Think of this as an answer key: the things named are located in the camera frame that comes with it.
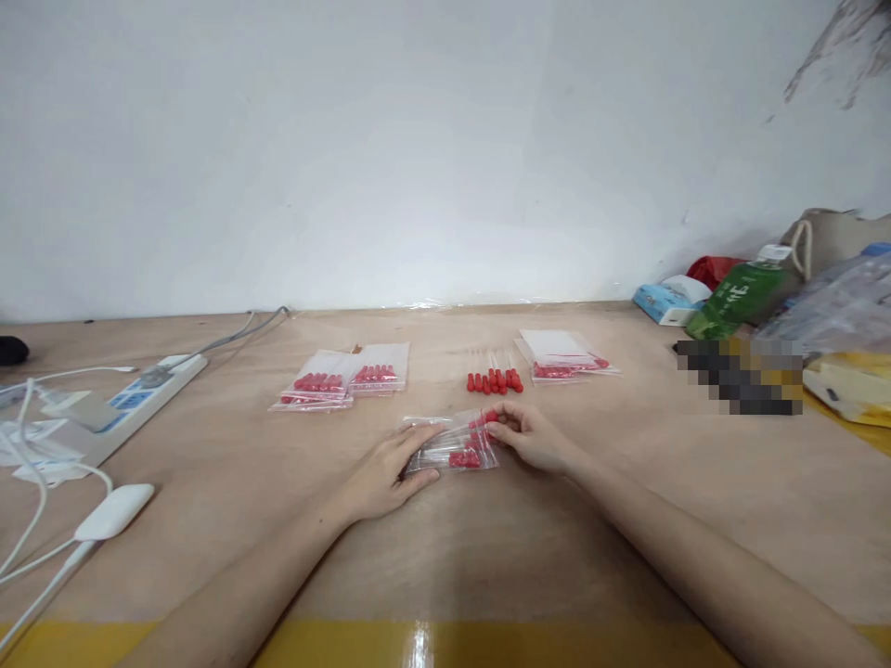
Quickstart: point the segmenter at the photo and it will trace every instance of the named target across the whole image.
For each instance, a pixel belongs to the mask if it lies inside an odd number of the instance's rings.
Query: white charger
[[[58,570],[56,575],[50,581],[49,585],[25,611],[19,620],[9,629],[3,640],[0,640],[0,651],[6,649],[6,646],[12,641],[19,629],[28,621],[31,615],[46,600],[53,589],[56,588],[65,576],[68,575],[81,561],[96,543],[106,541],[122,532],[133,518],[147,504],[151,496],[155,493],[155,488],[150,484],[132,484],[118,487],[111,494],[105,497],[96,509],[89,514],[86,520],[74,532],[74,540],[80,541],[80,544],[71,553],[71,556],[65,559],[65,563]],[[12,579],[22,572],[28,571],[30,567],[26,567],[15,573],[10,573],[4,581]]]
[[[47,391],[35,387],[38,396],[46,402],[40,412],[51,418],[70,418],[93,433],[102,431],[121,414],[95,392]]]

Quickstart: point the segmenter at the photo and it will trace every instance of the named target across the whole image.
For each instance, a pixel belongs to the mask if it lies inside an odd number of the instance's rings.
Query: white wall
[[[0,319],[625,298],[885,213],[888,79],[783,98],[835,4],[5,0]]]

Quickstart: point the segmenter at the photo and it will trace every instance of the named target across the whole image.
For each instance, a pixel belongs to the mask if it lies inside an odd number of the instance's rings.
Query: white cable
[[[96,541],[84,541],[77,546],[77,549],[75,549],[71,553],[70,557],[65,559],[65,563],[58,570],[58,573],[53,576],[53,579],[46,586],[44,592],[39,597],[37,597],[37,599],[24,612],[24,614],[19,617],[19,620],[15,624],[13,624],[12,628],[9,629],[9,633],[4,636],[3,640],[0,640],[0,652],[6,649],[6,646],[9,645],[9,642],[16,636],[16,633],[19,632],[19,629],[28,621],[34,611],[37,610],[41,606],[41,604],[43,604],[46,598],[52,593],[53,589],[56,588],[56,585],[58,585],[65,578],[65,576],[74,569],[75,566],[77,566],[81,561],[84,560],[84,557],[89,554],[90,549],[95,544]]]
[[[73,376],[74,374],[79,373],[87,373],[88,371],[121,371],[122,373],[133,373],[136,371],[135,366],[91,366],[86,369],[74,369],[73,371],[62,371],[57,374],[49,374],[49,376],[41,376],[40,378],[33,379],[34,382],[40,382],[41,380],[50,380],[53,378],[62,378],[63,376]],[[17,390],[18,388],[23,388],[27,385],[27,381],[23,383],[19,383],[18,385],[9,385],[5,387],[3,390],[0,390],[0,394],[4,392],[12,392],[13,390]]]
[[[166,370],[171,371],[171,370],[177,368],[178,366],[185,364],[193,357],[197,357],[201,353],[207,353],[207,351],[212,350],[213,348],[219,348],[220,346],[226,345],[227,343],[231,343],[232,341],[235,341],[238,339],[244,339],[247,336],[251,336],[251,334],[253,334],[255,331],[263,329],[266,325],[268,325],[273,320],[275,320],[276,316],[278,314],[280,314],[280,313],[286,314],[286,313],[290,313],[290,312],[291,311],[288,309],[287,306],[279,306],[276,309],[276,311],[272,315],[270,315],[266,320],[264,320],[262,323],[257,325],[255,328],[248,329],[248,325],[251,323],[251,321],[253,320],[253,316],[254,316],[253,311],[250,311],[251,315],[250,315],[250,317],[248,317],[248,321],[244,324],[244,327],[239,329],[237,332],[235,332],[235,334],[229,334],[228,336],[224,336],[222,339],[217,339],[216,341],[211,341],[206,346],[199,348],[197,351],[195,351],[194,353],[189,355],[186,359],[180,360],[179,362],[175,363],[174,365],[167,366]]]
[[[34,379],[28,379],[25,383],[28,388],[25,392],[25,398],[21,402],[21,410],[19,411],[19,419],[18,419],[18,427],[19,427],[19,440],[22,443],[26,443],[25,437],[25,413],[28,410],[28,406],[31,403],[31,399],[34,396]],[[31,463],[31,460],[26,457],[21,450],[19,450],[19,446],[17,443],[13,443],[12,439],[8,438],[2,430],[0,430],[0,434],[3,436],[3,440],[6,443],[6,447],[11,449],[16,455],[19,456],[21,463],[28,469],[37,480],[37,485],[40,488],[40,501],[37,504],[37,512],[34,513],[34,517],[31,520],[31,523],[28,525],[28,528],[25,529],[25,533],[21,535],[21,538],[16,543],[16,546],[13,547],[12,552],[6,558],[6,561],[3,562],[3,565],[0,566],[0,575],[6,572],[6,569],[9,568],[9,565],[15,561],[16,557],[19,555],[22,546],[24,546],[25,541],[28,540],[28,536],[31,535],[31,532],[34,530],[34,527],[37,526],[37,522],[40,520],[41,515],[44,514],[44,510],[46,509],[46,495],[47,495],[47,487],[46,487],[46,478],[44,478],[43,473],[41,473],[37,467]]]
[[[65,549],[67,549],[68,547],[72,546],[75,543],[77,543],[77,541],[74,538],[71,538],[71,539],[65,541],[64,543],[62,543],[59,547],[47,552],[39,559],[35,559],[27,566],[22,566],[20,569],[17,569],[16,571],[13,571],[12,573],[10,573],[8,575],[4,575],[2,578],[0,578],[0,585],[5,585],[10,580],[14,580],[17,577],[19,577],[20,575],[24,575],[26,572],[32,571],[33,569],[37,568],[42,563],[44,563],[44,561],[52,559],[59,552],[64,551]]]
[[[102,481],[105,483],[105,496],[108,496],[109,494],[114,492],[114,481],[105,471],[99,470],[95,467],[91,467],[82,461],[78,461],[77,459],[58,459],[56,455],[48,453],[38,443],[31,443],[30,441],[28,441],[25,444],[25,447],[36,453],[38,456],[41,456],[43,459],[52,462],[53,464],[67,464],[68,466],[75,469],[89,471],[93,475],[101,478]]]

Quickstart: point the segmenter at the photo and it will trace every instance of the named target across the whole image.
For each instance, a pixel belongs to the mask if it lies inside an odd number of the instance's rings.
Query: plastic bag
[[[294,382],[282,391],[278,405],[301,410],[304,405],[346,402],[347,388],[355,375],[355,362],[355,355],[349,353],[318,351],[306,360]],[[352,397],[347,403],[352,405]]]
[[[317,399],[305,399],[282,394],[278,401],[269,406],[272,412],[289,413],[332,413],[353,407],[353,397],[347,394],[343,399],[324,401]]]
[[[520,334],[540,368],[568,366],[581,373],[620,373],[606,359],[593,353],[590,344],[578,332],[563,329],[521,329]]]
[[[390,396],[406,388],[408,343],[372,343],[351,355],[357,369],[350,382],[353,396]]]
[[[469,410],[452,417],[404,417],[402,426],[445,424],[441,434],[425,443],[411,456],[405,474],[421,469],[495,469],[498,460],[492,450],[494,439],[485,430],[486,422],[496,422],[495,411]]]
[[[727,278],[730,269],[745,260],[740,258],[723,258],[714,257],[712,255],[704,255],[699,260],[690,265],[687,270],[687,276],[695,278],[712,290],[713,292],[721,284],[721,281]]]
[[[755,338],[801,341],[805,355],[891,353],[891,255],[857,263],[763,325]]]
[[[585,382],[587,379],[575,372],[571,366],[542,366],[533,355],[529,344],[523,339],[514,339],[526,364],[532,369],[533,385],[570,385]]]

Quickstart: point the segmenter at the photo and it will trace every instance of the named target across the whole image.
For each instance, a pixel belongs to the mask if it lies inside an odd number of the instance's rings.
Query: red bag
[[[687,270],[687,276],[705,283],[714,292],[715,288],[720,285],[720,282],[730,273],[730,269],[741,262],[745,262],[745,260],[704,255],[690,265],[690,269]]]

